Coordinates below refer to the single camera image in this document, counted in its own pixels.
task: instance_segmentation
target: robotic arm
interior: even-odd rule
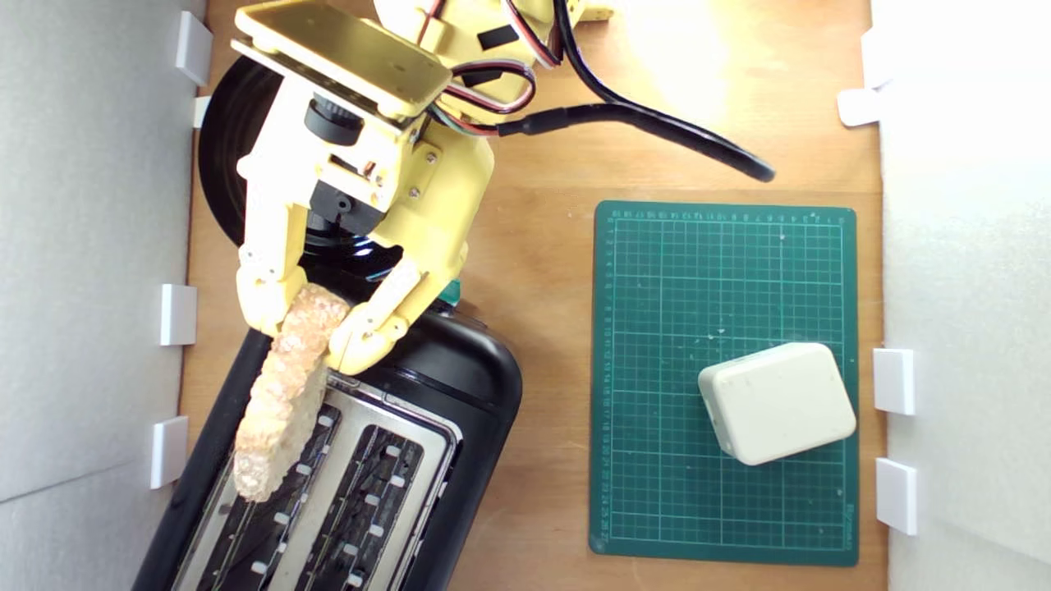
[[[353,375],[371,367],[458,276],[493,171],[487,137],[621,121],[772,178],[727,140],[601,86],[572,27],[609,18],[607,9],[584,0],[421,2],[375,0],[383,25],[316,0],[236,15],[245,37],[234,48],[283,76],[254,147],[238,163],[247,182],[236,278],[247,323],[277,333],[307,281],[300,260],[311,212],[401,248],[331,338],[331,368]],[[562,42],[549,46],[549,35]],[[526,64],[554,67],[563,57],[604,102],[513,119],[535,91]]]

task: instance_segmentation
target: wooden surface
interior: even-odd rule
[[[211,83],[235,55],[243,0],[210,0]],[[366,2],[337,3],[368,16]],[[836,95],[861,84],[866,0],[624,1],[578,36],[592,67],[636,100],[727,135],[778,168],[764,185],[625,126],[494,141],[496,174],[471,232],[467,305],[512,349],[524,398],[451,588],[883,591],[886,531],[873,457],[885,449],[870,356],[882,340],[881,184],[875,129],[847,130]],[[540,72],[537,106],[593,101],[566,66]],[[203,88],[208,94],[210,87]],[[599,556],[586,545],[594,209],[603,199],[852,207],[861,334],[861,562],[780,567]],[[195,180],[189,283],[198,344],[186,352],[182,413],[195,440],[244,337],[236,256]]]

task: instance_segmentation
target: toast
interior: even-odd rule
[[[268,500],[300,458],[327,385],[329,339],[349,312],[342,298],[316,284],[292,301],[234,439],[233,484],[246,501]]]

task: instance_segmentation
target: green object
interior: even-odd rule
[[[858,433],[745,466],[697,386],[709,365],[820,342],[857,412],[853,211],[605,201],[595,220],[592,549],[856,565]]]
[[[454,279],[449,282],[449,285],[441,290],[438,294],[438,300],[449,304],[450,306],[456,307],[460,300],[460,282],[458,279]]]

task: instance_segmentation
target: wire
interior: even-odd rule
[[[641,125],[644,120],[640,119],[637,121],[639,124],[636,124],[636,126],[643,130],[658,136],[661,136],[661,134],[669,134],[680,137],[681,139],[689,137],[688,135],[682,136],[682,133],[686,131],[693,135],[693,145],[683,142],[677,143],[685,145],[686,147],[692,147],[693,149],[707,156],[712,156],[712,158],[733,166],[734,168],[737,168],[738,170],[757,180],[767,182],[774,179],[774,168],[726,138],[700,127],[699,125],[695,125],[665,113],[661,113],[657,109],[636,103],[618,95],[609,86],[603,84],[584,62],[583,55],[580,53],[580,47],[577,45],[576,37],[573,35],[573,21],[570,18],[570,9],[566,2],[568,0],[554,0],[555,26],[561,39],[564,57],[570,61],[570,65],[573,66],[574,72],[577,73],[580,80],[583,81],[583,83],[593,93],[606,103],[623,105],[651,118],[651,123],[654,127],[653,129]],[[734,154],[735,157],[729,161],[726,161],[722,157],[728,154]]]
[[[462,119],[454,117],[449,111],[442,109],[437,104],[432,104],[430,106],[431,114],[438,119],[438,121],[446,124],[460,134],[466,136],[495,136],[497,135],[497,129],[493,125],[480,125],[475,123],[468,123]]]
[[[536,136],[571,125],[600,121],[626,123],[663,140],[699,151],[749,176],[755,177],[763,171],[763,168],[755,163],[756,159],[748,152],[719,142],[698,142],[697,135],[692,129],[671,121],[657,120],[631,105],[596,103],[552,108],[516,121],[497,124],[496,129],[500,136],[515,134]]]
[[[540,65],[551,69],[562,63],[562,60],[548,48],[547,43],[541,41],[536,32],[533,30],[533,27],[526,22],[526,17],[518,12],[518,7],[515,6],[512,0],[500,0],[500,5],[503,7],[503,14],[511,21],[511,27],[515,29],[518,38],[533,52],[536,61],[540,62]]]
[[[427,12],[427,17],[424,19],[424,26],[419,28],[419,36],[416,37],[416,45],[420,45],[424,42],[424,36],[427,35],[427,27],[431,24],[431,19],[436,19],[441,16],[441,11],[446,7],[446,0],[434,0],[431,4],[431,9]]]
[[[453,82],[446,88],[446,94],[467,101],[481,109],[499,115],[507,115],[521,110],[536,96],[536,75],[528,65],[514,60],[478,60],[462,63],[452,68],[453,76],[463,76],[465,74],[481,73],[513,74],[523,78],[529,84],[526,90],[515,100],[503,103],[467,86]]]

